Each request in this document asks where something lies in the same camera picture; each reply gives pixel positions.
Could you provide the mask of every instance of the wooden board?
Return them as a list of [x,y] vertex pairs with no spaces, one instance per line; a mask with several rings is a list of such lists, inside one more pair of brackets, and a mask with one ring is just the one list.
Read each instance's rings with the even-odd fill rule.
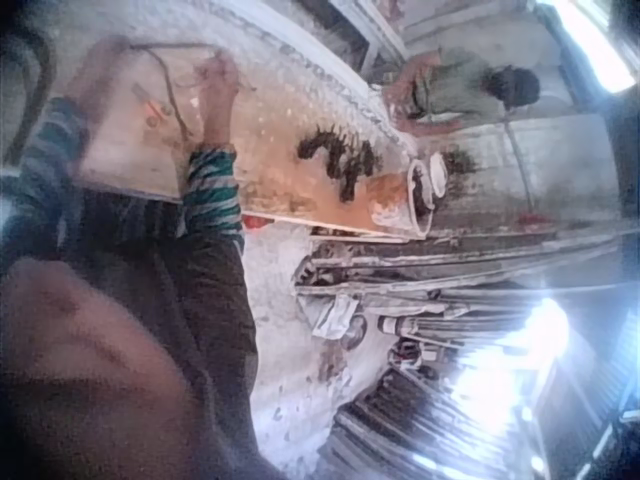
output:
[[[211,25],[212,30],[216,26],[220,35],[240,39],[225,47],[236,58],[244,85],[232,121],[243,212],[349,231],[414,237],[410,231],[391,230],[372,221],[362,182],[354,202],[341,203],[339,182],[327,177],[322,152],[308,161],[296,155],[299,141],[317,125],[329,128],[336,124],[361,140],[370,140],[383,157],[384,171],[399,171],[408,164],[406,145],[393,138],[393,131],[389,134],[388,125],[372,118],[371,112],[363,113],[361,105],[349,101],[344,91],[336,91],[334,77],[314,70],[309,62],[295,61],[295,52],[292,57],[287,49],[248,38],[237,25],[221,18],[217,22],[220,25]],[[169,67],[179,111],[195,143],[201,136],[201,121],[197,87],[188,86],[194,83],[189,78],[193,79],[193,67],[214,50],[154,51]],[[98,189],[180,201],[188,148],[180,142],[175,118],[156,128],[145,123],[148,115],[132,92],[134,83],[159,102],[169,103],[157,61],[140,52],[118,79],[112,106],[82,163],[78,181]]]

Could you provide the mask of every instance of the green shirt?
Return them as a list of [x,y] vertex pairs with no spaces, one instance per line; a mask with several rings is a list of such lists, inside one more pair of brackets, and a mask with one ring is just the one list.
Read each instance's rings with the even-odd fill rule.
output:
[[441,65],[428,67],[414,80],[415,116],[458,113],[477,123],[498,120],[500,101],[483,88],[491,66],[462,48],[441,50],[440,59]]

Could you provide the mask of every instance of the floor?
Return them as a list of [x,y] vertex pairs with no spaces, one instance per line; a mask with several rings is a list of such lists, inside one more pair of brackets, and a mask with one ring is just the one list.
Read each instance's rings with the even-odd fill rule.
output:
[[375,318],[352,352],[311,336],[291,283],[310,248],[307,227],[276,223],[249,232],[244,255],[260,355],[251,397],[256,436],[262,454],[291,480],[314,470],[338,407],[384,372],[395,342],[378,332]]

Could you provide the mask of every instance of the dark hair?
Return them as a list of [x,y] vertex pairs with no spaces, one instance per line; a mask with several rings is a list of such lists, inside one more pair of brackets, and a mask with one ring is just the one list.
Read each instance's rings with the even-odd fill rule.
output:
[[487,91],[509,110],[536,103],[540,98],[540,80],[531,70],[508,66],[491,74]]

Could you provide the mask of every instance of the person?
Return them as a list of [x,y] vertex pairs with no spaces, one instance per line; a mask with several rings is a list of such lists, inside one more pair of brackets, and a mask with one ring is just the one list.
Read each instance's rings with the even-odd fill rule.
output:
[[[496,122],[501,103],[508,111],[537,102],[540,82],[530,70],[495,69],[465,49],[440,49],[412,58],[383,96],[396,127],[420,137]],[[442,114],[456,117],[434,121]]]
[[204,138],[190,158],[186,233],[110,250],[96,236],[70,241],[83,231],[73,219],[91,220],[69,213],[70,173],[130,55],[126,38],[92,47],[23,154],[2,230],[3,478],[283,478],[260,456],[251,419],[257,351],[229,54],[197,69]]

